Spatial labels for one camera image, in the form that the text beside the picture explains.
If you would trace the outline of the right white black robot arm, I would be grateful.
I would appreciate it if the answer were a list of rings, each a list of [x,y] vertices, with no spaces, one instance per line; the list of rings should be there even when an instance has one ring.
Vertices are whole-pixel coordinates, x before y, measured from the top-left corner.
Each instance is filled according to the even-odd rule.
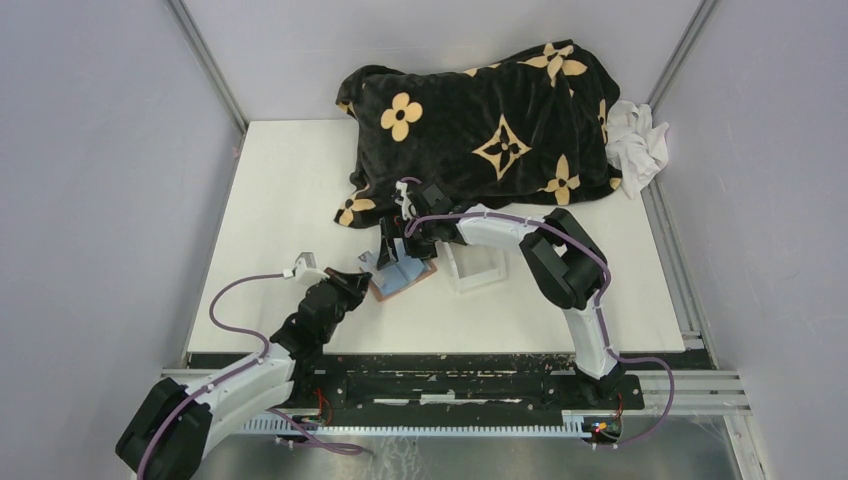
[[[521,256],[538,290],[560,308],[575,346],[580,400],[602,408],[618,393],[619,360],[602,312],[611,283],[606,257],[563,208],[544,217],[509,214],[481,203],[456,203],[434,184],[399,181],[397,209],[379,220],[383,267],[407,255],[436,257],[437,243],[482,246]]]

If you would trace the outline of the tan leather card holder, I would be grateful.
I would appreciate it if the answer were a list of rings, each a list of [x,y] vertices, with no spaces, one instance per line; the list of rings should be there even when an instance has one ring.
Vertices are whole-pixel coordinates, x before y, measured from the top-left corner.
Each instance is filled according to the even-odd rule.
[[[370,289],[378,302],[385,302],[404,290],[420,283],[437,272],[432,261],[423,261],[407,254],[402,240],[396,241],[398,261],[370,273]]]

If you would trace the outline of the light blue slotted rail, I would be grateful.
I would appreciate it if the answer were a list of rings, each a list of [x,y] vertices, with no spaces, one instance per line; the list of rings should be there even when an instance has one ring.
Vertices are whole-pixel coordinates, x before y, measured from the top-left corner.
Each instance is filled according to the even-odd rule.
[[[316,436],[413,436],[413,437],[516,437],[516,438],[577,438],[589,439],[591,434],[583,430],[582,417],[565,417],[565,422],[552,426],[321,426],[308,424],[304,427]],[[240,435],[292,435],[301,432],[283,418],[271,414],[260,414],[249,420],[237,431]]]

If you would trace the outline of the black floral plush blanket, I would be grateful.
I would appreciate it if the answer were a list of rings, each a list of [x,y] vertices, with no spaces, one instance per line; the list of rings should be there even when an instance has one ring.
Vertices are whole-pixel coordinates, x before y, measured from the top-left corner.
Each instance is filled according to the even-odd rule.
[[[335,222],[364,229],[397,213],[405,178],[490,208],[605,198],[623,183],[606,154],[619,96],[601,61],[572,40],[462,72],[361,67],[336,96],[358,139],[354,190]]]

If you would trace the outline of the white plastic card tray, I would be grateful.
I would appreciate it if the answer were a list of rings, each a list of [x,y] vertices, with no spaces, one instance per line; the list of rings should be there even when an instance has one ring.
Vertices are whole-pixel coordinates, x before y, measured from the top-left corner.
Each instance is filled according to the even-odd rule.
[[[494,247],[445,244],[453,287],[460,294],[505,281],[505,254]]]

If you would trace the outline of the white crumpled cloth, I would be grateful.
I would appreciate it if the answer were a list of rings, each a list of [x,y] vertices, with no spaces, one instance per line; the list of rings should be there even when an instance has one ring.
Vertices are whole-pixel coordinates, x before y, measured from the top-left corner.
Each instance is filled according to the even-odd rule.
[[[655,177],[669,164],[667,122],[653,122],[648,104],[619,100],[607,116],[608,162],[620,170],[620,188],[632,200],[641,196]]]

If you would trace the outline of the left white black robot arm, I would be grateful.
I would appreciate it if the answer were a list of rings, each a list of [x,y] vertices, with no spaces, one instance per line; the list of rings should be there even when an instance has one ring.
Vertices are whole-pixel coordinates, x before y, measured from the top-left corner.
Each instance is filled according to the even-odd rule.
[[[188,383],[158,381],[115,445],[115,453],[139,479],[189,479],[202,460],[249,420],[285,402],[299,407],[313,397],[310,374],[345,315],[367,296],[368,272],[294,267],[267,276],[309,282],[297,310],[271,336],[221,322],[227,332],[252,336],[254,352]]]

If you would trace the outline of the silver VIP credit card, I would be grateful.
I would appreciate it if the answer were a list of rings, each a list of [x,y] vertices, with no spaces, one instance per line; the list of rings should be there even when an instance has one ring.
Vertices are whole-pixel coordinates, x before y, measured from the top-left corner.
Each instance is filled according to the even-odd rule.
[[[376,259],[371,251],[365,251],[357,256],[360,269],[363,272],[374,273],[377,271]]]

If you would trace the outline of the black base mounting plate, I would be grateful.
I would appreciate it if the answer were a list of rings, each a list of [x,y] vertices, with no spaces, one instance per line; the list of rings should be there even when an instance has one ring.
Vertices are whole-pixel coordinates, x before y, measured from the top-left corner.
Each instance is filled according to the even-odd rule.
[[[639,379],[596,386],[570,354],[327,354],[279,410],[332,427],[559,426],[645,407]]]

